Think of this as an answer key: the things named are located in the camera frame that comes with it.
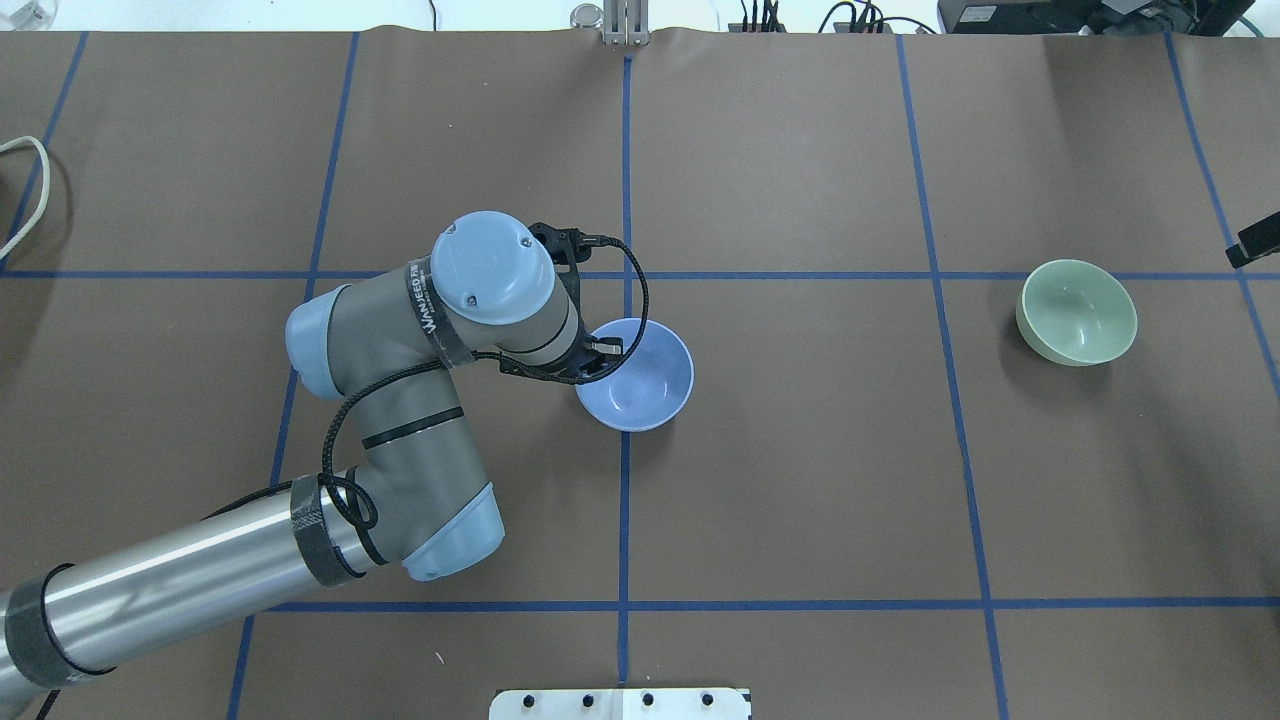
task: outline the green bowl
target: green bowl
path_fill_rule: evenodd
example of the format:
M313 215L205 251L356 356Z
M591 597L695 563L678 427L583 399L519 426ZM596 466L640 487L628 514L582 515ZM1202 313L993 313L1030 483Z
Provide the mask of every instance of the green bowl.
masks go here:
M1138 311L1124 286L1083 260L1036 268L1023 283L1015 314L1027 345L1060 365L1110 363L1138 337Z

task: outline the bowl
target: bowl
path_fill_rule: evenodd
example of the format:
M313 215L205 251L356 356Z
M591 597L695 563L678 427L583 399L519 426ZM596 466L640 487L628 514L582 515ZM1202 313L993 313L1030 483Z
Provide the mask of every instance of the bowl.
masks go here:
M1083 260L1052 260L1027 278L1015 309L1032 350L1082 368L1120 357L1138 337L1138 311L1120 281Z
M639 318L622 318L595 329L595 337L621 337L631 347ZM640 346L613 374L577 386L577 398L596 420L630 433L671 420L694 391L694 356L675 332L649 320Z

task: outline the robotic arm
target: robotic arm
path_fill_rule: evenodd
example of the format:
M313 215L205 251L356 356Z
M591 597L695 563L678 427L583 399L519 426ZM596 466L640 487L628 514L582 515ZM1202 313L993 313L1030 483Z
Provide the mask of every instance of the robotic arm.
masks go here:
M472 213L429 258L297 307L285 327L291 363L315 395L347 397L321 471L0 592L0 720L38 694L378 565L401 561L433 580L489 556L502 518L449 370L493 359L503 373L566 384L616 370L644 324L626 352L582 325L577 263L605 245L635 264L614 238ZM500 352L480 351L488 346ZM334 473L348 411L366 462Z

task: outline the blue bowl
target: blue bowl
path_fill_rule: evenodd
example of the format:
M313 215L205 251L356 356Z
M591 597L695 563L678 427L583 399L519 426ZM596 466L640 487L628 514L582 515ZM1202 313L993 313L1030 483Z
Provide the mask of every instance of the blue bowl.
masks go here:
M595 337L621 337L623 347L640 329L639 318L600 325ZM694 391L694 356L680 336L649 320L631 357L612 375L577 386L577 398L596 420L630 433L652 430L676 416Z

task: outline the light blue joint cap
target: light blue joint cap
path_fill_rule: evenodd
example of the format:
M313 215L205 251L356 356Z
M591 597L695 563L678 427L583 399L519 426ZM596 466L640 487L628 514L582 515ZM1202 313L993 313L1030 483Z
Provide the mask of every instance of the light blue joint cap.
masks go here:
M484 325L509 325L547 305L556 268L520 220L481 210L440 233L431 250L431 281L458 315Z
M489 483L431 539L404 559L408 577L420 583L452 575L493 555L507 530Z
M344 284L298 305L284 323L284 347L289 351L289 363L302 378L302 384L324 400L342 397L329 372L329 316L333 315L338 293L347 287L349 286Z

